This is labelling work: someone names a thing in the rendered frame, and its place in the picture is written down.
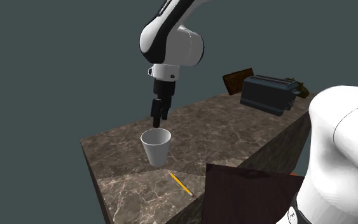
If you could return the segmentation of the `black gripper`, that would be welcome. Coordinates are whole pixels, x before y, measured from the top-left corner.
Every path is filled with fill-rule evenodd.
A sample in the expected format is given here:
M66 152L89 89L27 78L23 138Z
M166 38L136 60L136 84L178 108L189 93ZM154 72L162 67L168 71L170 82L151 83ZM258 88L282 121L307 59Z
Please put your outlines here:
M160 127L161 119L167 120L175 89L176 83L174 81L154 80L153 93L157 96L157 99L153 99L151 106L151 117L153 118L154 128Z

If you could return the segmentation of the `white paper cup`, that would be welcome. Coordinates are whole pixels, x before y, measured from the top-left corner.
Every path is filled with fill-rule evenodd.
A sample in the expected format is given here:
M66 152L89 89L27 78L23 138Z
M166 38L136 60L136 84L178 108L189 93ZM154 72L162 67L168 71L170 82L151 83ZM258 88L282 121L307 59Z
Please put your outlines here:
M154 167L165 165L170 147L171 133L166 129L153 128L142 133L140 140L149 163Z

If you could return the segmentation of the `dark maroon robot stand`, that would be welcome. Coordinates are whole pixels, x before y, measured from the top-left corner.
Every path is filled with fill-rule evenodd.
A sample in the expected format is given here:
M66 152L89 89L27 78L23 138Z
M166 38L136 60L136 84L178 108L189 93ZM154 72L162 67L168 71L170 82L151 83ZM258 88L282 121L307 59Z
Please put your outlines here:
M304 177L207 164L202 224L276 224Z

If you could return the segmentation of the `olive green lumpy object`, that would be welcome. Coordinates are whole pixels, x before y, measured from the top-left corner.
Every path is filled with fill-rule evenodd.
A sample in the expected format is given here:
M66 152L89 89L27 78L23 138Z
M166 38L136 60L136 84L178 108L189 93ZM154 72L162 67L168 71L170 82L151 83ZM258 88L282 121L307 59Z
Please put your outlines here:
M298 84L298 89L297 89L297 91L299 92L299 94L297 95L298 97L306 99L310 95L308 89L304 86L303 82L296 81L294 78L287 78L287 80L295 81Z

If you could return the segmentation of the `brown wooden board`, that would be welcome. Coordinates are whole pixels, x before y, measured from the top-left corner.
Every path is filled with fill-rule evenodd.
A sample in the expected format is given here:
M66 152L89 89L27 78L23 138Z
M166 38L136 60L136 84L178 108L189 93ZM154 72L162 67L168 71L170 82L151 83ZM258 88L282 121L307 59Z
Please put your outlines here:
M224 75L223 81L228 93L234 95L241 92L244 80L253 75L254 73L251 67Z

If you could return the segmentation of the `yellow pencil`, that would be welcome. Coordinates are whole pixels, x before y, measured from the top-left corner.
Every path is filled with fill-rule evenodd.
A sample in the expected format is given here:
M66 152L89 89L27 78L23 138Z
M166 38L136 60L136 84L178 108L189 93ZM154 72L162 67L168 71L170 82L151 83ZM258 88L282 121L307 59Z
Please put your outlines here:
M169 173L170 176L177 182L177 184L183 188L183 190L188 193L191 197L194 197L194 194L181 182L179 178L177 178L173 173Z

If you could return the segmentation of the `dark blue toaster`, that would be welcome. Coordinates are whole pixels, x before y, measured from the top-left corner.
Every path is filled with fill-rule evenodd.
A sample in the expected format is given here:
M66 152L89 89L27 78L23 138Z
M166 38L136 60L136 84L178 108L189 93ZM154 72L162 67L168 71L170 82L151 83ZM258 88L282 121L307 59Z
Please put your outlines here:
M298 83L269 76L254 75L243 82L240 103L275 116L291 110L300 93Z

